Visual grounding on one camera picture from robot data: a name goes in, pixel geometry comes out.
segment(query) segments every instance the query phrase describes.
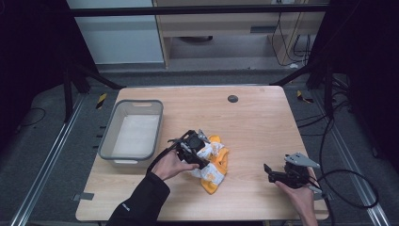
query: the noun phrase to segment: cable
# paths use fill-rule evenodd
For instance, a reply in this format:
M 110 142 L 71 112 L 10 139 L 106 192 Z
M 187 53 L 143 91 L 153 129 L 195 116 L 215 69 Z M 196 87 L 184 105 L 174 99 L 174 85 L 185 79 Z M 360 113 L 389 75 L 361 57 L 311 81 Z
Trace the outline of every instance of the cable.
M 334 123 L 335 123 L 335 121 L 331 124 L 331 126 L 330 126 L 329 129 L 327 130 L 328 133 L 329 133 L 329 131 L 332 130 L 332 127 L 334 126 Z M 304 137 L 320 137 L 320 136 L 322 136 L 323 134 L 315 134 L 315 135 L 301 134 L 301 136 L 304 136 Z
M 336 93 L 332 94 L 332 98 L 334 98 L 335 96 L 342 94 L 344 96 L 348 96 L 348 92 L 347 91 L 337 91 Z
M 272 49 L 273 49 L 273 52 L 274 52 L 275 55 L 276 55 L 277 62 L 278 62 L 278 64 L 279 64 L 280 66 L 289 66 L 289 65 L 291 65 L 292 63 L 301 62 L 301 60 L 295 60 L 295 59 L 292 59 L 292 58 L 290 57 L 290 55 L 289 55 L 289 53 L 288 53 L 287 44 L 285 43 L 285 39 L 284 39 L 284 36 L 283 36 L 283 34 L 282 34 L 281 25 L 280 25 L 280 20 L 281 20 L 281 12 L 279 12 L 279 18 L 278 18 L 278 20 L 277 20 L 276 29 L 275 29 L 275 31 L 273 32 L 273 35 L 272 35 Z M 292 62 L 291 62 L 290 64 L 282 64 L 282 63 L 280 63 L 280 62 L 279 62 L 279 58 L 277 57 L 277 52 L 276 52 L 276 50 L 275 50 L 275 48 L 274 48 L 273 43 L 274 43 L 274 36 L 275 36 L 276 31 L 277 31 L 278 28 L 279 28 L 279 32 L 280 32 L 280 34 L 281 34 L 282 43 L 284 44 L 285 54 L 287 55 L 288 58 L 290 58 L 290 59 L 292 60 Z
M 347 103 L 348 103 L 348 101 L 342 101 L 340 104 L 335 105 L 335 106 L 333 107 L 333 111 L 339 109 L 340 107 L 344 106 L 344 105 L 347 104 Z M 315 123 L 321 121 L 321 120 L 324 119 L 325 117 L 327 117 L 326 114 L 325 114 L 325 115 L 318 115 L 318 116 L 322 116 L 322 117 L 320 117 L 319 119 L 317 119 L 317 120 L 315 120 L 315 121 L 312 121 L 312 122 L 309 122 L 309 123 L 306 123 L 306 124 L 303 124 L 303 125 L 298 125 L 297 127 L 298 127 L 298 128 L 303 128 L 303 127 L 306 127 L 306 126 L 310 126 L 310 125 L 313 125 L 313 124 L 315 124 Z M 308 117 L 307 119 L 311 119 L 311 118 L 315 118 L 315 117 L 317 117 L 317 116 L 310 116 L 310 117 Z
M 30 122 L 30 123 L 21 124 L 21 126 L 30 126 L 30 125 L 37 124 L 39 121 L 42 121 L 42 120 L 44 119 L 44 117 L 46 116 L 46 110 L 44 110 L 44 109 L 41 108 L 41 107 L 33 107 L 33 108 L 30 108 L 30 111 L 32 111 L 32 110 L 41 110 L 41 111 L 43 112 L 43 115 L 41 116 L 40 119 L 38 119 L 38 120 L 36 120 L 36 121 L 33 121 L 33 122 Z
M 323 114 L 318 114 L 318 115 L 310 116 L 310 117 L 308 117 L 308 118 L 301 119 L 301 120 L 296 120 L 296 121 L 305 121 L 305 120 L 309 120 L 309 119 L 316 118 L 316 117 L 319 117 L 319 116 L 323 116 Z
M 329 125 L 330 125 L 333 121 L 334 121 L 334 118 L 328 120 L 326 129 L 325 129 L 325 133 L 323 134 L 322 142 L 321 142 L 321 144 L 320 144 L 320 150 L 319 150 L 319 165 L 320 165 L 320 171 L 321 171 L 321 173 L 322 173 L 322 176 L 318 179 L 317 182 L 320 182 L 320 181 L 322 181 L 322 180 L 325 180 L 325 182 L 326 182 L 326 184 L 328 185 L 328 187 L 329 187 L 338 197 L 340 197 L 344 202 L 346 202 L 346 203 L 348 203 L 348 204 L 350 204 L 350 205 L 352 205 L 352 206 L 354 206 L 354 207 L 357 207 L 357 208 L 360 208 L 360 209 L 373 208 L 373 207 L 376 206 L 376 205 L 378 204 L 378 202 L 379 202 L 379 194 L 378 194 L 378 191 L 377 191 L 377 189 L 375 188 L 375 186 L 374 186 L 365 176 L 359 174 L 358 172 L 349 170 L 349 169 L 335 169 L 335 170 L 329 171 L 329 172 L 327 172 L 327 173 L 324 172 L 324 169 L 323 169 L 323 161 L 322 161 L 322 160 L 323 160 L 323 147 L 324 147 L 324 143 L 325 143 L 325 141 L 326 141 L 326 135 L 327 135 L 327 132 L 328 132 L 327 129 L 328 129 Z M 358 177 L 360 177 L 361 179 L 363 179 L 364 181 L 366 181 L 366 182 L 369 184 L 369 186 L 372 188 L 372 190 L 373 190 L 373 192 L 374 192 L 374 194 L 375 194 L 375 202 L 373 202 L 372 204 L 369 204 L 369 205 L 356 204 L 356 203 L 354 203 L 354 202 L 349 201 L 347 198 L 345 198 L 343 195 L 341 195 L 336 189 L 334 189 L 334 187 L 331 185 L 331 183 L 330 183 L 330 182 L 328 181 L 328 179 L 327 179 L 327 176 L 329 176 L 329 175 L 331 175 L 331 174 L 333 174 L 333 173 L 338 173 L 338 172 L 353 173 L 353 174 L 357 175 Z
M 300 50 L 300 51 L 296 50 L 296 46 L 298 44 L 299 38 L 300 38 L 300 35 L 297 35 L 296 39 L 295 39 L 295 42 L 294 42 L 293 53 L 297 57 L 302 57 L 302 60 L 301 60 L 302 61 L 302 65 L 305 66 L 306 64 L 308 64 L 308 59 L 309 59 L 309 56 L 311 54 L 311 35 L 307 35 L 307 41 L 306 41 L 305 50 Z

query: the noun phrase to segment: translucent storage container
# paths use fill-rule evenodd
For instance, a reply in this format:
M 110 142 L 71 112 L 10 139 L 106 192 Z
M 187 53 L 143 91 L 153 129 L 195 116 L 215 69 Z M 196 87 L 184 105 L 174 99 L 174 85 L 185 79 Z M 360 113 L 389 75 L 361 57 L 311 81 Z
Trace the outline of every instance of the translucent storage container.
M 100 157 L 118 167 L 148 167 L 155 158 L 163 109 L 157 100 L 116 103 L 100 143 Z

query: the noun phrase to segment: white cabinet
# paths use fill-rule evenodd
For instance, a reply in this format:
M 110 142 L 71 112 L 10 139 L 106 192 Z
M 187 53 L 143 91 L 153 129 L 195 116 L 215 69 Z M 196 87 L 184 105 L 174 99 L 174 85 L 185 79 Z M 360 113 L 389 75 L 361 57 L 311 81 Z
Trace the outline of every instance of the white cabinet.
M 68 0 L 70 8 L 152 7 L 152 0 Z M 164 64 L 154 16 L 76 17 L 96 65 Z

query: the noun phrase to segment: aluminum rail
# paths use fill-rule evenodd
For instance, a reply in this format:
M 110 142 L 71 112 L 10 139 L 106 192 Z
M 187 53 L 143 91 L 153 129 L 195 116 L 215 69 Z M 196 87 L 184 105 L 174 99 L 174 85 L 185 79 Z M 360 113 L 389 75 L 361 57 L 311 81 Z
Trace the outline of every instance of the aluminum rail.
M 74 112 L 69 121 L 65 122 L 56 138 L 55 143 L 47 158 L 45 159 L 38 176 L 35 179 L 35 182 L 30 187 L 23 203 L 18 209 L 17 213 L 14 215 L 10 225 L 11 226 L 24 226 L 32 213 L 33 208 L 36 205 L 36 202 L 39 199 L 41 191 L 43 190 L 48 177 L 50 176 L 54 165 L 56 164 L 56 160 L 58 159 L 59 154 L 61 153 L 62 148 L 70 134 L 70 131 L 77 119 L 77 116 L 82 108 L 82 103 L 84 102 L 86 96 L 84 94 L 79 94 L 75 103 Z

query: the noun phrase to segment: black sleeve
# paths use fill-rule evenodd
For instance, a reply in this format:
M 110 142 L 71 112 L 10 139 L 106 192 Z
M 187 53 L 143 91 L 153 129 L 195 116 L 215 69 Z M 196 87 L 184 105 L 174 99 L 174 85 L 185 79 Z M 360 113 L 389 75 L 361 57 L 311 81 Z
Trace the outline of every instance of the black sleeve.
M 149 172 L 132 196 L 114 210 L 106 225 L 155 225 L 170 189 L 158 176 Z

